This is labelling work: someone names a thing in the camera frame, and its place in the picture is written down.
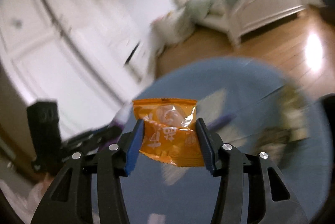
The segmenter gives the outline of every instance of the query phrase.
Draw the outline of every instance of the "candy packet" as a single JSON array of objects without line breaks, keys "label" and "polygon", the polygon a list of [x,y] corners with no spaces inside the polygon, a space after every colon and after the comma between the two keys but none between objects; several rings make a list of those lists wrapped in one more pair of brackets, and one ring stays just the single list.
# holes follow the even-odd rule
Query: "candy packet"
[{"label": "candy packet", "polygon": [[195,133],[196,104],[191,99],[134,100],[135,118],[144,120],[140,152],[175,166],[204,166]]}]

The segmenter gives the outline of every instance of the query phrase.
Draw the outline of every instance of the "cabinet door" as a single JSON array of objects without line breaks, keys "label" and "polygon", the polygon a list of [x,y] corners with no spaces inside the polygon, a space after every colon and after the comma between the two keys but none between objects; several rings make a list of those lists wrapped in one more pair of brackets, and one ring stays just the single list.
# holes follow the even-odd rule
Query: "cabinet door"
[{"label": "cabinet door", "polygon": [[58,101],[63,139],[107,124],[121,107],[53,26],[41,0],[0,0],[0,34],[8,77],[27,105]]},{"label": "cabinet door", "polygon": [[47,0],[74,48],[121,101],[142,89],[124,63],[141,40],[118,0]]}]

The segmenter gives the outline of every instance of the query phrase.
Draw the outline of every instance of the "bed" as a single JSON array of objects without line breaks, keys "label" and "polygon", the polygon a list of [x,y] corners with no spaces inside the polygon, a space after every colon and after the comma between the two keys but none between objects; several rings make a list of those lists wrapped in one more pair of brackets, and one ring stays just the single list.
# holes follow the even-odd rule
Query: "bed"
[{"label": "bed", "polygon": [[220,0],[219,12],[212,13],[213,0],[176,0],[189,8],[192,20],[202,26],[225,32],[233,45],[241,36],[261,26],[306,9],[307,0]]}]

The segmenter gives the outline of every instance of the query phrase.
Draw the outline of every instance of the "wooden floor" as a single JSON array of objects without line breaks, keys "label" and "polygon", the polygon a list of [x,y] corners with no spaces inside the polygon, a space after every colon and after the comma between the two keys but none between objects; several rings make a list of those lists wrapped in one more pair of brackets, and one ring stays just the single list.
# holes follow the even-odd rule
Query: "wooden floor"
[{"label": "wooden floor", "polygon": [[198,27],[184,43],[163,52],[157,76],[218,56],[265,61],[294,78],[313,99],[335,92],[335,27],[324,22],[316,8],[245,35],[237,51],[224,33]]}]

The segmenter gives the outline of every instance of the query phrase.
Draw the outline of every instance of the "metal pin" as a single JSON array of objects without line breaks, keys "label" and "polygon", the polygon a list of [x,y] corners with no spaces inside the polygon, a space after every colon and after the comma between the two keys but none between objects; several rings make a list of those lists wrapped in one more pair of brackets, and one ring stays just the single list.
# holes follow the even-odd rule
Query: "metal pin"
[{"label": "metal pin", "polygon": [[81,153],[80,152],[75,152],[72,154],[72,159],[79,159],[81,157]]},{"label": "metal pin", "polygon": [[259,156],[263,159],[267,159],[269,157],[269,155],[266,152],[261,152]]},{"label": "metal pin", "polygon": [[119,145],[118,144],[112,144],[112,145],[109,145],[108,147],[109,150],[118,150],[119,149]]},{"label": "metal pin", "polygon": [[222,148],[223,148],[224,150],[231,150],[231,149],[232,149],[232,145],[230,145],[230,144],[223,144],[223,145],[222,145]]}]

